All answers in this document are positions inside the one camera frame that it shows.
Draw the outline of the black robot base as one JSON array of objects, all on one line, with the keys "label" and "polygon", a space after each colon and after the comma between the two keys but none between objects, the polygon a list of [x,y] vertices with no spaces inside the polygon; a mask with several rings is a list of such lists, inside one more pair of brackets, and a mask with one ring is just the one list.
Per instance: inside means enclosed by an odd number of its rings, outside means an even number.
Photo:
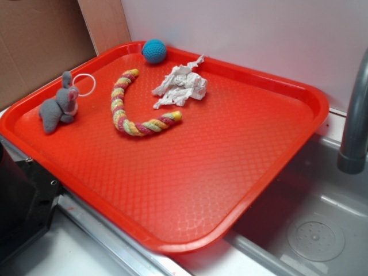
[{"label": "black robot base", "polygon": [[1,264],[50,229],[62,185],[1,137]]}]

